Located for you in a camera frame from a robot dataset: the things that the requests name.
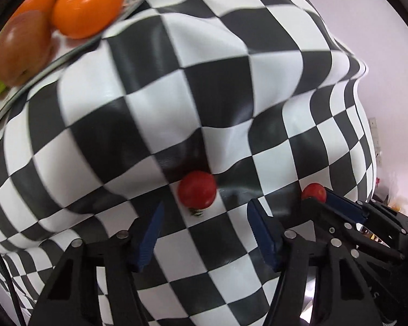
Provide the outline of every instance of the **cherry tomato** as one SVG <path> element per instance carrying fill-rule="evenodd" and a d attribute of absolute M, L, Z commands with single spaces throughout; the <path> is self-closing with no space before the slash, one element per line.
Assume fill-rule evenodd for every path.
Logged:
<path fill-rule="evenodd" d="M 318 183 L 312 183 L 310 185 L 307 185 L 305 189 L 302 191 L 301 199 L 307 199 L 308 197 L 314 197 L 316 200 L 319 202 L 326 202 L 326 190 L 325 188 L 318 184 Z"/>
<path fill-rule="evenodd" d="M 197 170 L 180 181 L 178 198 L 187 208 L 205 209 L 213 203 L 216 189 L 213 175 Z"/>

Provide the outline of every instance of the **white wall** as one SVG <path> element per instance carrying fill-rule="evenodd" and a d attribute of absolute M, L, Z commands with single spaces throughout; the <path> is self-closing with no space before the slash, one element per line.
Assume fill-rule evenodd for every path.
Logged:
<path fill-rule="evenodd" d="M 408 27 L 386 0 L 311 2 L 369 66 L 358 94 L 367 116 L 376 117 L 382 166 L 396 173 L 399 194 L 408 198 Z"/>

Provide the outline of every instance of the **checkered cloth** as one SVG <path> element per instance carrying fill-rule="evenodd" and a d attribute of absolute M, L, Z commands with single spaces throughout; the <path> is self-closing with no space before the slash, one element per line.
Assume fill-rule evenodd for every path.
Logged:
<path fill-rule="evenodd" d="M 309 183 L 371 196 L 365 72 L 309 0 L 146 0 L 0 122 L 0 251 L 21 306 L 73 239 L 107 239 L 163 200 L 154 257 L 135 275 L 150 325 L 261 325 L 277 275 L 246 204 L 290 227 Z M 176 194 L 192 170 L 218 184 L 201 217 Z"/>

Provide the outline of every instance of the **tangerine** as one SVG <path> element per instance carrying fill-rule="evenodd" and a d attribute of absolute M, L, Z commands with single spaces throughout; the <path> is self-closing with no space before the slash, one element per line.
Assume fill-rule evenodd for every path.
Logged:
<path fill-rule="evenodd" d="M 31 10 L 39 10 L 46 14 L 50 20 L 51 12 L 56 0 L 24 0 L 24 2 L 17 8 L 11 18 L 14 18 L 24 12 Z"/>
<path fill-rule="evenodd" d="M 101 32 L 116 19 L 124 0 L 57 0 L 53 25 L 65 36 L 81 39 Z"/>

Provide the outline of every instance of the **black cable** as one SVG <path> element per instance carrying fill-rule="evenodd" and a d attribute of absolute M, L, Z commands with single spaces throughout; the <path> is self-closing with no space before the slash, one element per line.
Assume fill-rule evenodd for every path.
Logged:
<path fill-rule="evenodd" d="M 21 311 L 18 295 L 16 295 L 16 291 L 11 279 L 11 275 L 9 273 L 8 268 L 6 267 L 5 260 L 3 260 L 2 255 L 0 254 L 0 267 L 2 268 L 3 277 L 5 277 L 6 284 L 8 285 L 9 293 L 11 295 L 12 303 L 15 308 L 16 316 L 18 317 L 18 321 L 20 321 L 21 326 L 26 326 L 26 321 L 23 317 L 23 312 Z"/>

